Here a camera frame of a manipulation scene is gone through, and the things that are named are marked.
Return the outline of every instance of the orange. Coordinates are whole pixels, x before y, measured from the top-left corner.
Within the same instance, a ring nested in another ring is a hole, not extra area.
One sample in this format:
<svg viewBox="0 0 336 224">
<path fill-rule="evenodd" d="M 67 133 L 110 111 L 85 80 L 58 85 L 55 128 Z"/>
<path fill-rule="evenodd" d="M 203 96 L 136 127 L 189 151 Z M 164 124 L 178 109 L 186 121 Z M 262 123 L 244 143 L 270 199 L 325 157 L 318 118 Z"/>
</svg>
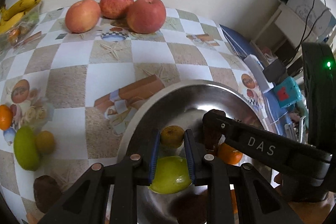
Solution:
<svg viewBox="0 0 336 224">
<path fill-rule="evenodd" d="M 233 213 L 238 213 L 238 207 L 237 207 L 237 200 L 236 200 L 236 192 L 235 190 L 231 190 L 231 202 L 232 202 L 232 209 Z"/>
<path fill-rule="evenodd" d="M 243 153 L 227 145 L 226 143 L 222 143 L 218 148 L 217 156 L 226 164 L 235 165 L 240 162 L 243 157 Z"/>
<path fill-rule="evenodd" d="M 0 129 L 7 130 L 13 120 L 13 112 L 11 109 L 6 105 L 0 106 Z"/>
</svg>

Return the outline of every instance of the silver rivet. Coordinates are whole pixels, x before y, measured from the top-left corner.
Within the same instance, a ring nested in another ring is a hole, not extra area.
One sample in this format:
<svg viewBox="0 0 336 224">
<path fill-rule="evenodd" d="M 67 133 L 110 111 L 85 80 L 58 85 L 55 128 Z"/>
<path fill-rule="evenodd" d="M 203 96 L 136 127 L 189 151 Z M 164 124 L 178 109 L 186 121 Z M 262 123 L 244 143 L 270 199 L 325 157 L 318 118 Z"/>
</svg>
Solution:
<svg viewBox="0 0 336 224">
<path fill-rule="evenodd" d="M 245 170 L 252 170 L 253 169 L 253 165 L 248 163 L 248 162 L 242 164 L 242 166 Z"/>
<path fill-rule="evenodd" d="M 211 154 L 204 155 L 205 160 L 213 160 L 214 158 L 215 158 L 214 155 L 211 155 Z"/>
<path fill-rule="evenodd" d="M 98 170 L 101 169 L 101 167 L 102 167 L 102 165 L 101 165 L 100 163 L 96 163 L 96 164 L 93 164 L 93 165 L 91 166 L 91 169 L 92 169 L 93 171 L 98 171 Z"/>
<path fill-rule="evenodd" d="M 132 154 L 130 156 L 131 160 L 139 160 L 141 158 L 141 156 L 139 154 Z"/>
</svg>

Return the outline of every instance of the green fruit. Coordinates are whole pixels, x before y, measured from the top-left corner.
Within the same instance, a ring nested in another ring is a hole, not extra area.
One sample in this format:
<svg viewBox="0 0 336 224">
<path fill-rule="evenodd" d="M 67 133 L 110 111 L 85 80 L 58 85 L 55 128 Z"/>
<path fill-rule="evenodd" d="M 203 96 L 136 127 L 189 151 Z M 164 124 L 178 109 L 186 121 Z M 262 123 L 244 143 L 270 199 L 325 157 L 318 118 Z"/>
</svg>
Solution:
<svg viewBox="0 0 336 224">
<path fill-rule="evenodd" d="M 29 171 L 36 171 L 41 164 L 35 145 L 35 136 L 29 127 L 21 127 L 14 138 L 14 154 L 19 165 Z"/>
<path fill-rule="evenodd" d="M 158 194 L 174 194 L 190 184 L 186 159 L 170 156 L 157 160 L 155 177 L 149 188 Z"/>
</svg>

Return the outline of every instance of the tablecloth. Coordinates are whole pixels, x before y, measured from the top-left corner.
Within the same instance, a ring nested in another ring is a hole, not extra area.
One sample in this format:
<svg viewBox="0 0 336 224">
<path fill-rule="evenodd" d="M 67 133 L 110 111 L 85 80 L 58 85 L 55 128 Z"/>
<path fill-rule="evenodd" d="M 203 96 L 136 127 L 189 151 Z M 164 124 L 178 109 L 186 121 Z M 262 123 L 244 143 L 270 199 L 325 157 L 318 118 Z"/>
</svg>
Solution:
<svg viewBox="0 0 336 224">
<path fill-rule="evenodd" d="M 260 119 L 266 117 L 256 80 L 212 20 L 166 8 L 167 19 L 155 34 L 135 34 L 123 20 L 105 18 L 88 33 L 72 34 L 64 25 L 67 10 L 40 15 L 27 34 L 41 31 L 40 38 L 0 53 L 0 103 L 21 110 L 13 127 L 39 124 L 56 140 L 55 152 L 32 172 L 20 167 L 13 145 L 0 134 L 0 190 L 21 224 L 28 221 L 27 213 L 38 220 L 43 216 L 33 193 L 37 177 L 50 175 L 66 190 L 93 163 L 116 162 L 122 132 L 94 107 L 96 99 L 114 90 L 149 75 L 157 75 L 165 86 L 214 80 L 248 99 Z M 112 42 L 115 35 L 125 39 Z M 13 90 L 20 80 L 28 81 L 29 95 L 15 104 Z"/>
</svg>

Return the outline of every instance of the apple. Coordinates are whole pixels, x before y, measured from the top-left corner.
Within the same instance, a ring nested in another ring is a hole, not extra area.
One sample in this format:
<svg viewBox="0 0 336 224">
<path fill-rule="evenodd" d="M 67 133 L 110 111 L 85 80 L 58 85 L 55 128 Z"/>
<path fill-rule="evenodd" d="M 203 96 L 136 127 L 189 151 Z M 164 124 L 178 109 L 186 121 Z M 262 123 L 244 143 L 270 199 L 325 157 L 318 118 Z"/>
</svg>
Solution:
<svg viewBox="0 0 336 224">
<path fill-rule="evenodd" d="M 101 14 L 110 19 L 124 18 L 134 0 L 100 0 Z"/>
<path fill-rule="evenodd" d="M 137 0 L 128 9 L 127 24 L 137 33 L 153 33 L 166 21 L 166 8 L 161 0 Z"/>
<path fill-rule="evenodd" d="M 99 4 L 94 0 L 81 0 L 69 8 L 65 16 L 65 25 L 75 33 L 91 30 L 100 17 Z"/>
</svg>

